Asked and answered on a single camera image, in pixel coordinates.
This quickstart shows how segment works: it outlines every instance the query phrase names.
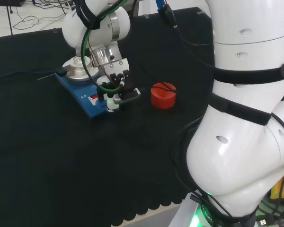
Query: yellow object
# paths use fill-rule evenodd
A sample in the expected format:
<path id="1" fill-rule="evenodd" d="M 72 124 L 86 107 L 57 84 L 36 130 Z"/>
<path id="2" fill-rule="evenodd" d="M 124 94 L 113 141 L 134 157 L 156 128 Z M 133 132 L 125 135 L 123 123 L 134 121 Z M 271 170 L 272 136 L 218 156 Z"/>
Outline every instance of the yellow object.
<path id="1" fill-rule="evenodd" d="M 281 179 L 279 180 L 279 182 L 276 183 L 276 184 L 273 186 L 273 188 L 271 189 L 270 198 L 271 198 L 272 200 L 276 200 L 276 199 L 279 198 L 282 179 L 283 179 L 283 178 L 281 178 Z M 284 199 L 284 187 L 283 187 L 282 199 Z"/>

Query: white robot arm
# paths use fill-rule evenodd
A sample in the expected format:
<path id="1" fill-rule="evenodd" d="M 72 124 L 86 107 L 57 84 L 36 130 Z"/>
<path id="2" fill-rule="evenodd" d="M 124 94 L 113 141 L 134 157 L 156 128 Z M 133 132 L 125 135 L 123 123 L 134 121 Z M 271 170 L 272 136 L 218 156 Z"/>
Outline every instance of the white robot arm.
<path id="1" fill-rule="evenodd" d="M 115 2 L 89 0 L 86 5 L 98 15 Z M 215 97 L 265 117 L 274 113 L 284 122 L 284 78 L 276 75 L 284 64 L 284 0 L 206 2 L 213 22 L 215 66 L 224 74 L 224 79 L 214 81 Z M 127 13 L 119 8 L 115 14 L 119 36 L 115 35 L 113 19 L 106 17 L 90 36 L 93 50 L 115 44 L 113 41 L 127 35 Z M 63 35 L 69 45 L 79 49 L 85 31 L 76 12 L 66 16 Z M 98 60 L 109 62 L 100 57 Z M 274 74 L 272 78 L 268 78 L 270 73 Z M 232 82 L 240 81 L 238 78 L 248 82 Z M 187 166 L 194 181 L 232 217 L 253 213 L 284 176 L 284 127 L 275 118 L 269 117 L 265 124 L 259 123 L 261 119 L 253 122 L 246 118 L 209 105 L 187 150 Z"/>

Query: blue device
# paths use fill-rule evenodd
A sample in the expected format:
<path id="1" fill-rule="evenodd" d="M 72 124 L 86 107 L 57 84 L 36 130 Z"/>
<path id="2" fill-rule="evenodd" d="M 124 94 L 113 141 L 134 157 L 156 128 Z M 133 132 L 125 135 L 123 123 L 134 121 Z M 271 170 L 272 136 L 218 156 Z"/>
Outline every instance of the blue device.
<path id="1" fill-rule="evenodd" d="M 57 74 L 55 76 L 71 95 L 74 96 L 90 118 L 107 111 L 106 100 L 101 102 L 98 100 L 97 87 L 95 85 L 77 85 L 65 77 L 59 77 Z"/>

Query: red cup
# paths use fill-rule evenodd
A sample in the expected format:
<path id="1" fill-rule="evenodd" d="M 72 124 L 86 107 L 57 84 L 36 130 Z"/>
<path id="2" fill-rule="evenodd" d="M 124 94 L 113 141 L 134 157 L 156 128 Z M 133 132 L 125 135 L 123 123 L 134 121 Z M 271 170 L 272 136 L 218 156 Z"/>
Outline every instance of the red cup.
<path id="1" fill-rule="evenodd" d="M 175 86 L 170 83 L 165 83 L 170 88 L 176 90 Z M 161 88 L 168 89 L 165 85 L 157 83 L 151 89 L 151 103 L 154 107 L 159 109 L 169 109 L 172 108 L 176 103 L 176 93 L 172 91 L 166 91 Z"/>

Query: label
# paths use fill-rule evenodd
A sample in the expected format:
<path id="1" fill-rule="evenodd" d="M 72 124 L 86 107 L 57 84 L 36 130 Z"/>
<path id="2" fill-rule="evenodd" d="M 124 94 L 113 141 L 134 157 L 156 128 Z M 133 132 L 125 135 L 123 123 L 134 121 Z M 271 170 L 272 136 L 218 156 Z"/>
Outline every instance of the label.
<path id="1" fill-rule="evenodd" d="M 93 96 L 90 96 L 90 97 L 89 97 L 89 100 L 90 100 L 90 102 L 91 102 L 93 105 L 96 105 L 96 102 L 97 102 L 97 100 L 98 100 L 98 95 L 95 94 L 95 95 L 93 95 Z"/>
<path id="2" fill-rule="evenodd" d="M 202 213 L 203 213 L 205 219 L 207 220 L 207 222 L 213 227 L 213 216 L 210 213 L 210 211 L 204 205 L 201 205 L 201 210 L 202 210 Z M 223 224 L 220 221 L 216 220 L 216 222 L 218 222 L 217 223 L 218 227 L 223 226 Z"/>

